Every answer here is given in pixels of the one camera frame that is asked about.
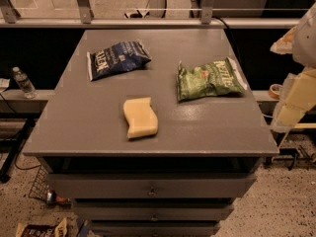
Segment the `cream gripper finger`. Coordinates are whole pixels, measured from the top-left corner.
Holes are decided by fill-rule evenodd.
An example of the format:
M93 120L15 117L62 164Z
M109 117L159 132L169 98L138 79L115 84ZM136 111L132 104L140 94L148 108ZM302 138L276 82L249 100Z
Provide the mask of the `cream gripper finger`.
M316 106L316 69L304 68L298 75L289 73L283 81L271 129L290 131Z

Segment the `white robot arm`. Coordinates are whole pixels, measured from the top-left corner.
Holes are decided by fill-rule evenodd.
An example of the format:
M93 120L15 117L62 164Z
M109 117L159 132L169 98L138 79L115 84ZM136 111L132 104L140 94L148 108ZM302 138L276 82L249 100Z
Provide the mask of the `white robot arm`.
M299 74L288 74L283 81L273 113L272 130L285 133L316 106L316 5L272 45L271 51L291 54L295 62L304 66Z

